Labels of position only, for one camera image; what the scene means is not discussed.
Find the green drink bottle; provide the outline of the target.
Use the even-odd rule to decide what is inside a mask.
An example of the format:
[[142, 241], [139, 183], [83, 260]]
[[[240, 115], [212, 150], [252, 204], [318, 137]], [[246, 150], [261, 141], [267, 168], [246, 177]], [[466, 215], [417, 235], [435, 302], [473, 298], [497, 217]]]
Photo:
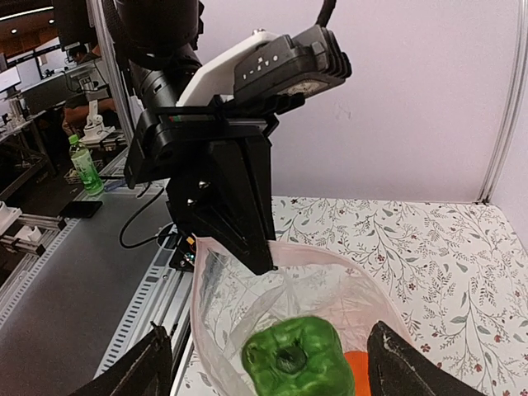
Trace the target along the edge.
[[85, 192], [89, 196], [98, 196], [103, 192], [104, 185], [92, 160], [90, 150], [76, 134], [69, 136], [68, 141], [70, 143], [69, 157]]

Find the clear zip top bag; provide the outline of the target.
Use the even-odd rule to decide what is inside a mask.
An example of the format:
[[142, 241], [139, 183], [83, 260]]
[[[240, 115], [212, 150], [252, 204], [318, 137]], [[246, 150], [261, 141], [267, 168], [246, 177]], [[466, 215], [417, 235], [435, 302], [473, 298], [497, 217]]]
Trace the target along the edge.
[[272, 242], [275, 270], [253, 274], [212, 238], [197, 241], [191, 297], [194, 348], [221, 395], [254, 395], [244, 343], [289, 318], [317, 316], [337, 330], [344, 351], [364, 351], [383, 321], [413, 339], [389, 294], [361, 265], [309, 245]]

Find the floral patterned table mat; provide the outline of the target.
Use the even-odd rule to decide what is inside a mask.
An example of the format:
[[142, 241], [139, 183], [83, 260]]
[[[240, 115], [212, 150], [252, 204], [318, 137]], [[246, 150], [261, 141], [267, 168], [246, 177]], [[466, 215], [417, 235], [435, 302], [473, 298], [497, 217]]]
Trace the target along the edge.
[[413, 345], [486, 395], [527, 392], [527, 253], [491, 205], [280, 196], [276, 235], [346, 257], [401, 313]]

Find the green toy bell pepper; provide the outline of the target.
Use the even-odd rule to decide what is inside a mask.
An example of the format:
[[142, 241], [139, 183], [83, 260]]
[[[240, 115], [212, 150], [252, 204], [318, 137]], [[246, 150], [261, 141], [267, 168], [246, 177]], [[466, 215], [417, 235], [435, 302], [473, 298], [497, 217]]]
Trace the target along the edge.
[[258, 395], [354, 395], [337, 330], [315, 317], [290, 318], [250, 336], [243, 368]]

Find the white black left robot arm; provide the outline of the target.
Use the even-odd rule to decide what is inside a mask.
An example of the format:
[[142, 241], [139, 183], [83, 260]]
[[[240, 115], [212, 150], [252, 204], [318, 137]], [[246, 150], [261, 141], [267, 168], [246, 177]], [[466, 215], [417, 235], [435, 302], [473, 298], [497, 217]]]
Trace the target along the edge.
[[269, 137], [278, 98], [222, 101], [237, 66], [267, 39], [253, 37], [201, 64], [201, 2], [105, 1], [102, 8], [128, 91], [144, 106], [125, 180], [129, 187], [167, 180], [176, 227], [171, 267], [189, 270], [196, 238], [211, 237], [253, 274], [273, 270]]

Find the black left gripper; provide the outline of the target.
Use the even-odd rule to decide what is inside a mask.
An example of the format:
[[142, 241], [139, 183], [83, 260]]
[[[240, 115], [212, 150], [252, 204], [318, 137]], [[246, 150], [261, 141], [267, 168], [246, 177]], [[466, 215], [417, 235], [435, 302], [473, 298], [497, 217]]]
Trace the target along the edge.
[[[212, 237], [253, 274], [274, 268], [269, 242], [271, 144], [279, 121], [227, 106], [156, 107], [139, 117], [125, 164], [132, 189], [170, 178], [167, 194], [179, 230]], [[211, 175], [176, 174], [208, 148]]]

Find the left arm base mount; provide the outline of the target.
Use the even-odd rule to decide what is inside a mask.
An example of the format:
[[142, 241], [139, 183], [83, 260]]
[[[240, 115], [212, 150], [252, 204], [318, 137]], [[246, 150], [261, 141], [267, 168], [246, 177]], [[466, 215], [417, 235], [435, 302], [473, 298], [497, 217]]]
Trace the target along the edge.
[[168, 254], [168, 266], [174, 270], [193, 272], [196, 259], [196, 241], [180, 233], [175, 224], [167, 224], [156, 239], [157, 245]]

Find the person in background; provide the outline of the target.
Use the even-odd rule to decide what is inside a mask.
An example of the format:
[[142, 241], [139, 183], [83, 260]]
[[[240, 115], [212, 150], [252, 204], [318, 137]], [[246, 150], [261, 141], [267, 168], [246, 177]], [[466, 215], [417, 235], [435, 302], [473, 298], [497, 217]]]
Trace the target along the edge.
[[[86, 62], [99, 59], [101, 51], [99, 45], [95, 45], [90, 51], [87, 51], [85, 45], [79, 45], [71, 48], [68, 54], [72, 57], [74, 62], [84, 64]], [[64, 119], [62, 128], [67, 136], [71, 136], [83, 131], [87, 122], [89, 113], [89, 102], [84, 93], [75, 95], [69, 98], [63, 108]], [[116, 113], [116, 106], [112, 97], [101, 99], [98, 101], [98, 114], [102, 116], [105, 126], [120, 128], [120, 122]]]

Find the orange toy orange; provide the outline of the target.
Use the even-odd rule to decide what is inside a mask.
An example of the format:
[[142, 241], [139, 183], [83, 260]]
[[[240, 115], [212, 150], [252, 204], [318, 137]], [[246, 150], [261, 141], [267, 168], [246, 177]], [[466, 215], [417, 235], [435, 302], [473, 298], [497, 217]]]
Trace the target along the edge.
[[355, 396], [371, 396], [366, 351], [349, 351], [344, 354], [355, 380]]

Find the aluminium front rail frame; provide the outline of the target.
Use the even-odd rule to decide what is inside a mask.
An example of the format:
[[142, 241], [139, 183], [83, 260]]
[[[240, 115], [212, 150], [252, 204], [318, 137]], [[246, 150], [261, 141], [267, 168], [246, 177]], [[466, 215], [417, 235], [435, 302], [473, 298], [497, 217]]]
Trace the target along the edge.
[[75, 220], [2, 288], [1, 392], [68, 395], [109, 370], [153, 325], [166, 328], [176, 394], [191, 347], [192, 276], [152, 243], [126, 251], [116, 222]]

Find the aluminium corner post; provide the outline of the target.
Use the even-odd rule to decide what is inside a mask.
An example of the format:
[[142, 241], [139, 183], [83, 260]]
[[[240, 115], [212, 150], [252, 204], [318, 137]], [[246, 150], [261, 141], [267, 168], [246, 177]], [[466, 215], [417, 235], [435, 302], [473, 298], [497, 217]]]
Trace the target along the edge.
[[134, 134], [134, 117], [130, 111], [129, 97], [121, 77], [119, 65], [116, 61], [114, 42], [107, 29], [102, 1], [87, 0], [87, 13], [90, 24], [95, 28], [97, 41], [108, 74], [115, 109], [120, 120], [127, 144], [130, 144]]
[[516, 41], [511, 68], [511, 77], [503, 107], [497, 138], [487, 171], [480, 187], [476, 204], [488, 205], [502, 174], [512, 143], [518, 117], [521, 113], [527, 82], [527, 1], [518, 1]]

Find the left aluminium corner post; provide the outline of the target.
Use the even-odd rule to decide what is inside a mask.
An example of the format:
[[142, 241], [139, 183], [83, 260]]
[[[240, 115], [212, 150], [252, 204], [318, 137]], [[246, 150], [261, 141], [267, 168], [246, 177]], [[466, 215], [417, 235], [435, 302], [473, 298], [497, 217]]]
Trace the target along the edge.
[[87, 0], [87, 13], [90, 24], [95, 28], [97, 41], [108, 74], [115, 109], [120, 120], [127, 144], [130, 144], [134, 134], [134, 117], [130, 111], [129, 97], [121, 77], [119, 65], [116, 61], [114, 42], [107, 29], [102, 1]]

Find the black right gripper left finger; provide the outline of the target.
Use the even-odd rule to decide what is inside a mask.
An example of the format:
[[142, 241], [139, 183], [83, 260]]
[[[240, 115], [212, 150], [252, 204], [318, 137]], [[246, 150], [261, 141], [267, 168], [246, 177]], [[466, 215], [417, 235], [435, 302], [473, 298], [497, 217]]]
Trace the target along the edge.
[[169, 395], [172, 347], [165, 327], [152, 330], [103, 374], [72, 395]]

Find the right aluminium corner post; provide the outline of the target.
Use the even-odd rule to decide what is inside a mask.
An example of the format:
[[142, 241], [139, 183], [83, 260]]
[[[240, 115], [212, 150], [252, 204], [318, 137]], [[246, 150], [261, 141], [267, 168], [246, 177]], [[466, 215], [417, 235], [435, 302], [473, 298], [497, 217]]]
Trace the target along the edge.
[[521, 113], [527, 82], [527, 1], [518, 1], [516, 41], [511, 68], [511, 77], [503, 107], [497, 138], [487, 171], [480, 187], [476, 204], [488, 205], [502, 174], [512, 143], [518, 117]]

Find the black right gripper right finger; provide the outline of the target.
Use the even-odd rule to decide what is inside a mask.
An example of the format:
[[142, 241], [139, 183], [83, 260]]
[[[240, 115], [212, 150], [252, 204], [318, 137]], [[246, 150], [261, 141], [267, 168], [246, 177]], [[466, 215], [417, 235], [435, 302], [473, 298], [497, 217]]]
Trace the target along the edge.
[[375, 396], [481, 395], [433, 365], [382, 321], [370, 332], [367, 352], [370, 392]]

